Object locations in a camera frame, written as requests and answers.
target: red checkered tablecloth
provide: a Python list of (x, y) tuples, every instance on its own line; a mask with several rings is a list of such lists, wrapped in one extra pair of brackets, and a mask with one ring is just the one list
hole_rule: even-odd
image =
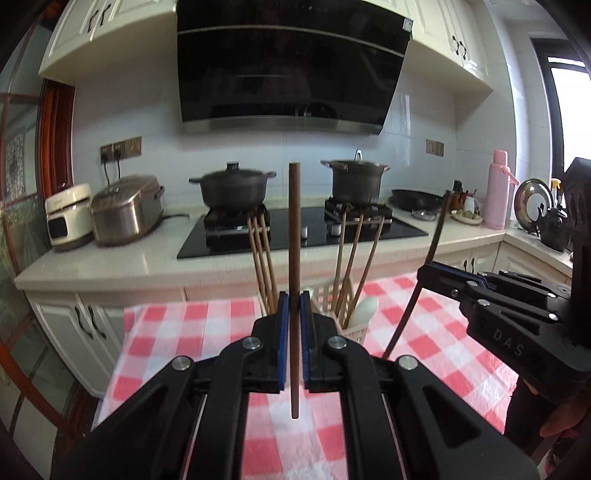
[[(365, 348), (380, 355), (416, 283), (402, 275), (367, 283), (379, 297)], [(248, 336), (260, 315), (255, 297), (153, 304), (125, 312), (123, 351), (99, 413), (104, 420), (176, 355), (215, 356)], [(502, 430), (517, 375), (469, 338), (458, 304), (423, 291), (392, 359), (420, 359), (497, 429)], [(300, 418), (292, 420), (290, 393), (251, 394), (242, 477), (248, 480), (346, 479), (345, 443), (338, 394), (309, 394), (300, 386)]]

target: kitchen countertop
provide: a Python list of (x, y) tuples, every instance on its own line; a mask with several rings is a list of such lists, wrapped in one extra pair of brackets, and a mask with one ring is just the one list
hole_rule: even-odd
[[(378, 244), (372, 271), (373, 278), (402, 273), (394, 264), (408, 262), (409, 270), (418, 267), (427, 255), (436, 222), (414, 219), (409, 213), (394, 210), (394, 216), (425, 232), (428, 236), (384, 240)], [(151, 234), (133, 244), (103, 248), (94, 242), (77, 250), (44, 254), (16, 279), (17, 287), (25, 291), (109, 292), (138, 291), (158, 288), (220, 287), (249, 285), (256, 292), (256, 276), (252, 255), (233, 254), (177, 260), (176, 255), (197, 218), (169, 218)], [(525, 232), (510, 229), (495, 231), (483, 226), (470, 226), (446, 220), (437, 254), (481, 247), (507, 241), (552, 267), (571, 276), (572, 264), (567, 254), (559, 254)], [(360, 243), (355, 256), (353, 277), (358, 278), (371, 250), (371, 242)], [(334, 275), (338, 247), (314, 247), (301, 250), (301, 276), (304, 282), (330, 278)], [(349, 256), (345, 246), (343, 258)], [(287, 283), (288, 252), (272, 252), (275, 276), (279, 285)]]

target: rice cooker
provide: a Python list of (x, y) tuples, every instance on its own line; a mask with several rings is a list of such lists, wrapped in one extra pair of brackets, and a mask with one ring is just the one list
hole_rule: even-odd
[(45, 201), (47, 230), (56, 252), (73, 250), (93, 239), (90, 221), (90, 186), (76, 185)]

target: screw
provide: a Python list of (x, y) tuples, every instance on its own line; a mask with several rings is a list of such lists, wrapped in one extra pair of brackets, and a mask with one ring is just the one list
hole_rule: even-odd
[(339, 335), (334, 335), (329, 338), (329, 347), (335, 350), (341, 350), (347, 346), (347, 339)]
[(191, 366), (191, 359), (188, 356), (179, 355), (173, 360), (173, 368), (179, 372), (186, 370)]
[(405, 370), (414, 370), (418, 367), (418, 361), (412, 355), (403, 355), (398, 359), (398, 365)]
[(256, 350), (257, 348), (260, 348), (261, 345), (262, 345), (261, 339), (257, 338), (257, 337), (246, 337), (242, 341), (242, 346), (246, 350)]

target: range hood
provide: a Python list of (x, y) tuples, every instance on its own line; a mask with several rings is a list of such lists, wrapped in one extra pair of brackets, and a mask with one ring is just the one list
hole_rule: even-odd
[(413, 22), (363, 0), (178, 0), (186, 131), (378, 134)]

